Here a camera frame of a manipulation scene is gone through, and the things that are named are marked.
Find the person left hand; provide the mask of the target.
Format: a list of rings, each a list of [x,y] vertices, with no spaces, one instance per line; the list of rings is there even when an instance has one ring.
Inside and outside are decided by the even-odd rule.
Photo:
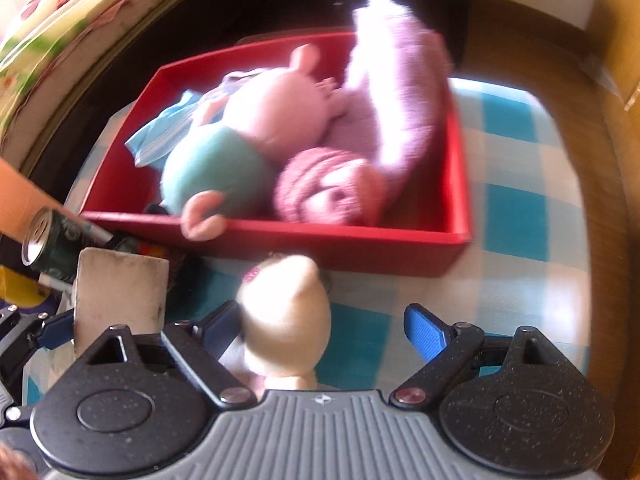
[[[20,454],[2,444],[0,445],[0,480],[38,480],[38,477]]]

